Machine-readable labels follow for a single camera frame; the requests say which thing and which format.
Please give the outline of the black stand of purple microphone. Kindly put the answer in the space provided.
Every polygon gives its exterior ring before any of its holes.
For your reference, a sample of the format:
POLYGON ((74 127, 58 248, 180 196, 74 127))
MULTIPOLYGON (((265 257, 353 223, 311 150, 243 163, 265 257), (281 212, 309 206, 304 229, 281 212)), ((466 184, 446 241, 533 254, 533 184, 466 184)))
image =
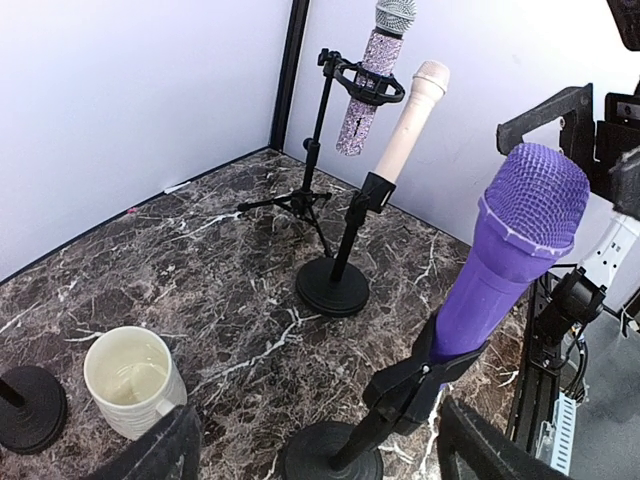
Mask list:
POLYGON ((295 433, 279 462, 284 479, 381 479, 378 450, 390 435, 408 436, 428 419, 441 386, 458 380, 489 345, 431 361, 436 319, 425 323, 411 355, 376 372, 363 392, 367 415, 355 426, 323 421, 295 433))

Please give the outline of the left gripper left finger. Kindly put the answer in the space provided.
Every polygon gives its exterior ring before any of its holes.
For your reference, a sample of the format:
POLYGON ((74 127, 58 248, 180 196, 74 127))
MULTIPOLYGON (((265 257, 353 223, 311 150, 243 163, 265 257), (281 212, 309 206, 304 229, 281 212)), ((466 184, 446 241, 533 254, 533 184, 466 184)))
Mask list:
POLYGON ((118 479, 197 479, 201 425, 191 406, 175 407, 125 454, 118 479))

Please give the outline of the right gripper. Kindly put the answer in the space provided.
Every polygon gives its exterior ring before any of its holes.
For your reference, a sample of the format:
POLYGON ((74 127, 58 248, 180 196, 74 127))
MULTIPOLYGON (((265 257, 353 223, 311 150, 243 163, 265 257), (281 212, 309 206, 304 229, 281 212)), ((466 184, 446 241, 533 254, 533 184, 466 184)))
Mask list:
POLYGON ((559 144, 565 155, 586 173, 591 192, 612 198, 609 170, 621 155, 639 145, 639 92, 609 92, 604 98, 604 118, 593 119, 593 84, 569 86, 539 105, 499 124, 496 146, 506 155, 524 142, 524 135, 563 119, 559 144))

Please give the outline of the black stand of orange microphone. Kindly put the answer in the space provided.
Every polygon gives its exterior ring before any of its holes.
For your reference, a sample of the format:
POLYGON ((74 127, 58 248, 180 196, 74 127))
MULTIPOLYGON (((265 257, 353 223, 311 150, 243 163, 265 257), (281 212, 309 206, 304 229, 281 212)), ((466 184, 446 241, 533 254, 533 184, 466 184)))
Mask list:
POLYGON ((48 370, 23 365, 1 376, 1 445, 34 455, 62 435, 68 417, 66 392, 48 370))

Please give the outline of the silver glitter microphone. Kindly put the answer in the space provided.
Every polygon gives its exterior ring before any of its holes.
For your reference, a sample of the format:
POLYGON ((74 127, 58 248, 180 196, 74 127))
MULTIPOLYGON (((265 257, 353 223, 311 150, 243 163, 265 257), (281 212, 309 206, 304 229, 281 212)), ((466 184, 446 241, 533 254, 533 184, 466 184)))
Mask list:
POLYGON ((392 70, 403 46, 403 36, 413 25, 416 15, 414 1, 378 1, 375 27, 362 60, 338 69, 338 81, 350 96, 336 143, 340 154, 361 154, 377 108, 403 99, 404 89, 393 77, 392 70))

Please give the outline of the purple toy microphone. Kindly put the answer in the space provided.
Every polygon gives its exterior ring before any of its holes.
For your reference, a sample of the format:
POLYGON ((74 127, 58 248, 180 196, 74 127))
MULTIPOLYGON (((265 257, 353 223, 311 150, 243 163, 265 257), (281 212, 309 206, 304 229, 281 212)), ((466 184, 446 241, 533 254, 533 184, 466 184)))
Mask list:
POLYGON ((431 359, 477 350, 530 284, 574 247, 586 174, 560 152, 521 143, 479 199, 473 244, 439 308, 431 359))

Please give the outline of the pale pink toy microphone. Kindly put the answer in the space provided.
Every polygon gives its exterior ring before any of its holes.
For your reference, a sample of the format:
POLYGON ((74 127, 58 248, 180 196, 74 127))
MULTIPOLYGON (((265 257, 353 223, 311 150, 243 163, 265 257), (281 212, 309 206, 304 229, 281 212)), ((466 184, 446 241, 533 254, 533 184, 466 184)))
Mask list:
POLYGON ((448 89, 450 70, 441 62, 422 63, 412 77, 409 98, 374 173, 395 184, 435 105, 448 89))

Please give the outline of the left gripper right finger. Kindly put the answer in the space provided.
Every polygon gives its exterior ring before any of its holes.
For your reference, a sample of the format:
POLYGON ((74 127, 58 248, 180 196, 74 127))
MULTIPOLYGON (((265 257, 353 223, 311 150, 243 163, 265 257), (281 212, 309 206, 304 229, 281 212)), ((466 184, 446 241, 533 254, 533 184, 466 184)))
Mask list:
POLYGON ((477 479, 569 479, 508 440, 474 408, 451 396, 441 406, 437 454, 442 479, 461 479, 461 459, 477 479))

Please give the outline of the black stand of pink microphone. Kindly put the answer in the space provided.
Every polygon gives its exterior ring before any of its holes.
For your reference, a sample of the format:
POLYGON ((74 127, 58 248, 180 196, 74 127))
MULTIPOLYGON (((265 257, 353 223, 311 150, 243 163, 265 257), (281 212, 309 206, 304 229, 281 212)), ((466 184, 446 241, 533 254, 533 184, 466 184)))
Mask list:
POLYGON ((337 256, 317 258, 298 271, 296 292, 313 312, 344 318, 365 307, 370 294, 369 283, 365 275, 349 262, 349 256, 367 213, 381 213, 395 188, 394 183, 369 172, 362 188, 351 198, 337 256))

